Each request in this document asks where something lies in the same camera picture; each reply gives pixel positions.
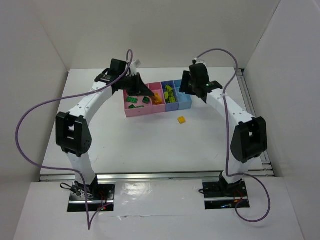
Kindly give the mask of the green lego plate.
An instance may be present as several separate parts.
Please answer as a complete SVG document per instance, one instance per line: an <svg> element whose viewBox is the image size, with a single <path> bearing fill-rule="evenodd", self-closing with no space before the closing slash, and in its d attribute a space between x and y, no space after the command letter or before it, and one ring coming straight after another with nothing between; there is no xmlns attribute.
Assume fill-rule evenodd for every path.
<svg viewBox="0 0 320 240"><path fill-rule="evenodd" d="M138 102L138 99L135 98L135 97L130 97L130 96L128 96L128 97L126 98L126 102L132 103L132 104L136 104L136 103Z"/></svg>

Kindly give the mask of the lime lego with slope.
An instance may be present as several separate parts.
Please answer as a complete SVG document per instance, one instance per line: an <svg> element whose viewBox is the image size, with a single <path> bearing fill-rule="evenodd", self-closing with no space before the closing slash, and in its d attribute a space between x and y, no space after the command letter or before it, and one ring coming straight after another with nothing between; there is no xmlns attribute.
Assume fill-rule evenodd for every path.
<svg viewBox="0 0 320 240"><path fill-rule="evenodd" d="M164 98L167 100L169 98L169 93L167 91L164 92Z"/></svg>

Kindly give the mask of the lime square lego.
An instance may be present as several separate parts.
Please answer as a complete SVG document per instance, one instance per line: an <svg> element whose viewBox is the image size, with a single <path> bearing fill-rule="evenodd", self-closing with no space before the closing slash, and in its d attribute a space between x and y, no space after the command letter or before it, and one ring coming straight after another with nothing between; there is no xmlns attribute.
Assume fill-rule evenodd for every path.
<svg viewBox="0 0 320 240"><path fill-rule="evenodd" d="M173 88L171 86L169 86L169 85L166 85L165 89L166 89L167 92L173 91Z"/></svg>

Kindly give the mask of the lime long lego brick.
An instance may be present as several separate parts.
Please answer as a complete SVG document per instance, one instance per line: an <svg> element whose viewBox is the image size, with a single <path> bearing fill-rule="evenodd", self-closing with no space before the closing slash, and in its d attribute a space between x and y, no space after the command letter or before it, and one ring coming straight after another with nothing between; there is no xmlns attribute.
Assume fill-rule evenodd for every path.
<svg viewBox="0 0 320 240"><path fill-rule="evenodd" d="M176 98L174 96L169 96L167 99L166 99L166 103L167 104L173 104L173 103L176 103Z"/></svg>

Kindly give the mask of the yellow square lego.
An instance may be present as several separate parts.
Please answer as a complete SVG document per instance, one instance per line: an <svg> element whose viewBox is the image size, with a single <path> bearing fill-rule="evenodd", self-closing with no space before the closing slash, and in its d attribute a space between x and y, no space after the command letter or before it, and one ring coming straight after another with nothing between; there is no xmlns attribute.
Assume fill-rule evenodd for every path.
<svg viewBox="0 0 320 240"><path fill-rule="evenodd" d="M178 117L177 120L180 124L186 123L186 119L183 116Z"/></svg>

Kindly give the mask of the orange lego plate stack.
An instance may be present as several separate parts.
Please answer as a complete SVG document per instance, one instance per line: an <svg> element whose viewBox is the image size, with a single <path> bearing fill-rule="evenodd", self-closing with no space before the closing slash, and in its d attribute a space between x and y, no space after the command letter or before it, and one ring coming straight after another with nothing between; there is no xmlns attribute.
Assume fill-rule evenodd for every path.
<svg viewBox="0 0 320 240"><path fill-rule="evenodd" d="M163 104L162 98L157 92L154 93L154 96L151 96L150 98L152 100L153 105L162 105Z"/></svg>

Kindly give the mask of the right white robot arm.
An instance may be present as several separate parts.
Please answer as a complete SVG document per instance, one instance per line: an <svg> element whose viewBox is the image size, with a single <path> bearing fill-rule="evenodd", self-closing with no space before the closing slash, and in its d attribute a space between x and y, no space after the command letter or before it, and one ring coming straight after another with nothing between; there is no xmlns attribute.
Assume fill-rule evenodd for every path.
<svg viewBox="0 0 320 240"><path fill-rule="evenodd" d="M224 117L227 126L227 154L224 171L211 191L215 197L230 196L241 184L244 173L254 159L268 148L267 124L263 117L254 117L241 108L217 81L210 81L206 63L199 58L192 61L182 74L181 93L194 95L213 107Z"/></svg>

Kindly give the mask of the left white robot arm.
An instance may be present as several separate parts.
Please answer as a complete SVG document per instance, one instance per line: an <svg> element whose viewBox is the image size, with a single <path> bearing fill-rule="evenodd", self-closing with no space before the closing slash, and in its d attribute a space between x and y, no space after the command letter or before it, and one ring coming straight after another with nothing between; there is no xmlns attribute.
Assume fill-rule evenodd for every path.
<svg viewBox="0 0 320 240"><path fill-rule="evenodd" d="M89 125L101 106L119 90L131 97L151 97L154 93L144 84L137 68L141 62L132 63L112 59L110 67L94 80L89 95L68 112L59 112L55 119L56 144L66 153L75 173L75 185L93 193L98 178L92 169L89 149L93 143Z"/></svg>

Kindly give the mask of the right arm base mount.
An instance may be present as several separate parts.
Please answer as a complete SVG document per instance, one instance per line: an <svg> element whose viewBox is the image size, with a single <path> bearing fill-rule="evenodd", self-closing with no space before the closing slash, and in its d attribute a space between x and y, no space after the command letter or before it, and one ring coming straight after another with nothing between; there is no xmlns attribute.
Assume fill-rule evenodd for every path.
<svg viewBox="0 0 320 240"><path fill-rule="evenodd" d="M222 190L218 182L203 182L198 190L204 197L206 210L250 208L246 184L243 180L230 189Z"/></svg>

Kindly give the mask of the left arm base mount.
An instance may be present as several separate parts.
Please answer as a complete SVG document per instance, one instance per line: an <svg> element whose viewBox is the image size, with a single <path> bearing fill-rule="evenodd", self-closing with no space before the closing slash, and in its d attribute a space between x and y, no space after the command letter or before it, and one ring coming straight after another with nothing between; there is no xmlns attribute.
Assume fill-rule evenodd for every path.
<svg viewBox="0 0 320 240"><path fill-rule="evenodd" d="M77 213L86 211L85 192L83 190L77 189L75 183L72 185L61 183L60 188L70 191L67 212ZM115 183L98 184L95 193L88 193L88 211L96 212L101 208L101 212L113 212L115 188Z"/></svg>

